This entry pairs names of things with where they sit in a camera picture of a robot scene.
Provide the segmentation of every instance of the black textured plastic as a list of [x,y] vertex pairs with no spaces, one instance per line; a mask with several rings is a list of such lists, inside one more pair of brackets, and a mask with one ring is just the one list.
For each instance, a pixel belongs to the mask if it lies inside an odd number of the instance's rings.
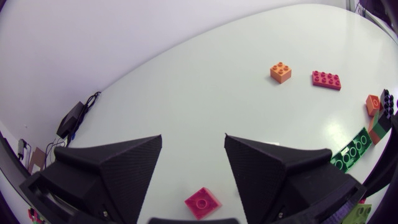
[[85,149],[58,147],[55,156],[99,173],[124,223],[136,223],[161,148],[162,137],[154,136]]
[[305,151],[233,136],[225,149],[248,223],[262,223],[288,174],[329,162],[331,151]]

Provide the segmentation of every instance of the black cable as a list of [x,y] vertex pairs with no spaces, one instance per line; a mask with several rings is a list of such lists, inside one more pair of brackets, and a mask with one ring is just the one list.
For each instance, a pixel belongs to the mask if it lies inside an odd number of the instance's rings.
[[358,5],[359,5],[359,0],[358,0],[358,3],[356,3],[354,13],[356,13],[356,9],[358,8]]
[[45,168],[47,168],[47,157],[48,157],[49,154],[51,153],[52,148],[55,147],[55,146],[58,146],[59,144],[62,144],[62,143],[65,143],[65,142],[62,141],[62,142],[56,143],[56,144],[54,144],[54,142],[52,142],[52,143],[50,143],[50,144],[52,144],[50,150],[47,152],[47,148],[45,149],[45,159],[44,159],[44,167],[45,167]]
[[44,168],[47,168],[47,150],[49,149],[49,146],[52,144],[54,145],[54,142],[57,138],[54,139],[54,141],[52,141],[51,143],[49,143],[47,145],[47,147],[45,148],[45,159],[44,159]]
[[54,146],[52,146],[52,147],[50,148],[49,155],[50,155],[50,162],[51,162],[51,163],[53,163],[52,157],[51,157],[51,150],[52,150],[55,146],[57,146],[57,144],[62,144],[62,143],[63,143],[63,146],[62,146],[62,147],[65,147],[65,142],[64,142],[64,141],[62,141],[62,142],[60,142],[60,143],[58,143],[58,141],[57,141],[57,143],[56,143]]
[[100,95],[100,91],[94,93],[94,95],[90,96],[86,104],[84,104],[83,109],[81,110],[79,117],[77,119],[75,127],[72,129],[72,131],[68,134],[67,137],[67,147],[69,146],[70,142],[72,141],[72,137],[75,135],[76,131],[79,129],[80,125],[82,124],[85,115],[87,112],[91,109],[91,107],[95,104],[95,101],[97,100],[98,96]]

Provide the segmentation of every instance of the orange lego brick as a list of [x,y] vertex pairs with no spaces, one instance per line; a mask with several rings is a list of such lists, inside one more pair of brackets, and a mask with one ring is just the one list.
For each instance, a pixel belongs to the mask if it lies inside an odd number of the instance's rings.
[[270,68],[271,77],[277,80],[279,83],[283,83],[292,76],[292,69],[289,66],[284,65],[282,62],[272,66]]
[[366,99],[366,107],[368,109],[368,115],[374,116],[376,111],[380,109],[380,100],[378,96],[369,95]]

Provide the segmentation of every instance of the lego brick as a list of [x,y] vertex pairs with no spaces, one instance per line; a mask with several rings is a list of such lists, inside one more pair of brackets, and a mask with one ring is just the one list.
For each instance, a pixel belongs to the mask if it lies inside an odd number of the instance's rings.
[[394,97],[389,93],[388,90],[383,90],[380,95],[380,115],[383,114],[384,111],[389,113],[390,116],[394,114]]
[[387,134],[384,128],[379,124],[377,116],[374,116],[369,124],[368,132],[370,131],[374,131],[381,139]]
[[379,116],[377,123],[387,133],[392,127],[391,115],[387,115],[386,113],[383,113],[381,116]]
[[341,89],[340,78],[338,75],[332,75],[331,73],[318,71],[312,72],[312,85],[331,88],[339,91]]
[[353,224],[360,223],[365,224],[368,219],[368,215],[371,213],[371,204],[357,204],[347,216],[344,217],[341,224]]
[[282,62],[272,66],[270,69],[271,77],[279,83],[283,83],[292,76],[292,69]]
[[368,115],[374,116],[376,111],[380,109],[380,100],[378,96],[369,95],[366,99],[366,108],[368,109]]
[[330,162],[339,170],[347,172],[371,144],[371,137],[363,128],[351,142],[331,158]]
[[381,140],[381,138],[374,131],[370,131],[368,134],[372,139],[373,144],[377,144]]
[[201,220],[222,206],[206,187],[202,187],[198,192],[186,199],[185,204],[197,220]]
[[[377,111],[376,114],[374,115],[374,117],[372,118],[371,122],[369,123],[369,127],[368,127],[368,133],[372,139],[373,144],[377,144],[388,132],[388,130],[385,130],[385,128],[383,128],[383,126],[381,126],[381,124],[379,123],[378,117],[379,117],[379,112]],[[381,121],[383,123],[390,122],[390,125],[391,125],[391,121],[389,121],[384,116],[381,117]]]

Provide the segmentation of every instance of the lime green lego brick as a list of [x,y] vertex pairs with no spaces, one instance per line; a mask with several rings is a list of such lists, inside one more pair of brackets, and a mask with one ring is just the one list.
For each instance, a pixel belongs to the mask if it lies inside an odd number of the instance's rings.
[[368,219],[368,215],[371,212],[371,207],[372,205],[368,204],[357,204],[343,219],[341,224],[365,224]]
[[363,128],[355,138],[331,158],[331,163],[339,170],[347,172],[372,144],[366,128]]

